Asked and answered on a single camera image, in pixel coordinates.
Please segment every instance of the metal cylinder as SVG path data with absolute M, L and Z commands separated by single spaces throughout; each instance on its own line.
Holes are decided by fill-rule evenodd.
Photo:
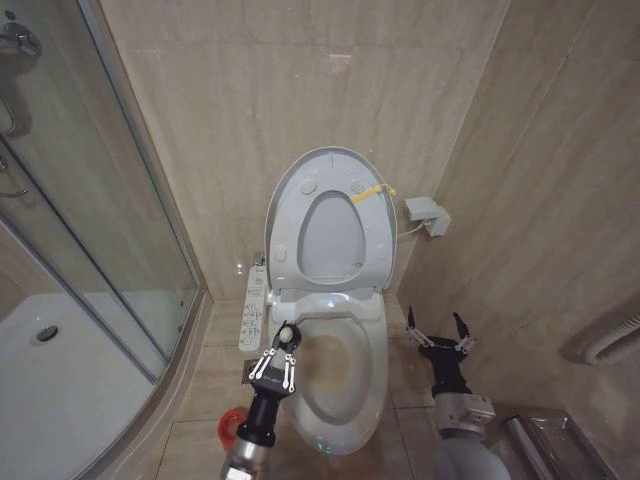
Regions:
M 270 450 L 269 447 L 236 437 L 220 470 L 220 479 L 265 480 Z

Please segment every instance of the white cable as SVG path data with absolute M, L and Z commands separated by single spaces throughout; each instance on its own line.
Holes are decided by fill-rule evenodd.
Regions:
M 418 225 L 416 228 L 414 228 L 413 230 L 409 230 L 408 232 L 404 232 L 404 233 L 399 233 L 398 234 L 398 238 L 400 237 L 404 237 L 406 235 L 410 235 L 412 233 L 417 232 L 418 230 L 420 230 L 422 227 L 424 227 L 424 220 L 420 220 L 420 225 Z

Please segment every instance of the robotic arm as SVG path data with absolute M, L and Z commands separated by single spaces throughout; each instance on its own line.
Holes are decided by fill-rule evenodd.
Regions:
M 439 480 L 510 480 L 504 464 L 487 447 L 484 426 L 495 417 L 491 400 L 474 395 L 460 371 L 477 342 L 460 315 L 454 312 L 460 340 L 426 336 L 416 329 L 409 307 L 406 333 L 417 344 L 418 352 L 429 359 L 435 385 L 436 427 L 443 440 L 434 456 L 435 478 Z
M 295 393 L 293 352 L 302 341 L 300 329 L 284 322 L 271 348 L 265 350 L 249 380 L 255 391 L 247 420 L 236 431 L 236 441 L 220 471 L 221 480 L 255 480 L 267 476 L 267 460 L 276 442 L 276 423 L 280 400 Z

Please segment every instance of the glass panel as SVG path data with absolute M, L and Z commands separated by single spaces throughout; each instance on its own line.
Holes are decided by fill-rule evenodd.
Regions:
M 17 198 L 0 198 L 0 221 L 12 228 L 85 300 L 119 341 L 152 376 L 165 368 L 159 351 L 136 324 L 117 295 L 82 251 L 73 236 L 42 197 L 36 185 L 0 145 L 0 192 L 28 192 Z
M 3 224 L 0 292 L 0 478 L 73 478 L 153 385 Z
M 0 95 L 17 125 L 8 145 L 168 358 L 196 284 L 80 11 L 23 0 L 0 8 L 41 48 L 1 56 Z

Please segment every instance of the wall outlet box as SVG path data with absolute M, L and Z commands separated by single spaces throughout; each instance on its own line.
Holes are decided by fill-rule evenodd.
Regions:
M 439 215 L 438 204 L 429 197 L 407 198 L 405 201 L 409 220 L 429 220 Z
M 432 237 L 441 237 L 445 234 L 451 223 L 451 217 L 432 198 L 407 198 L 404 202 L 409 220 L 412 222 L 422 220 Z

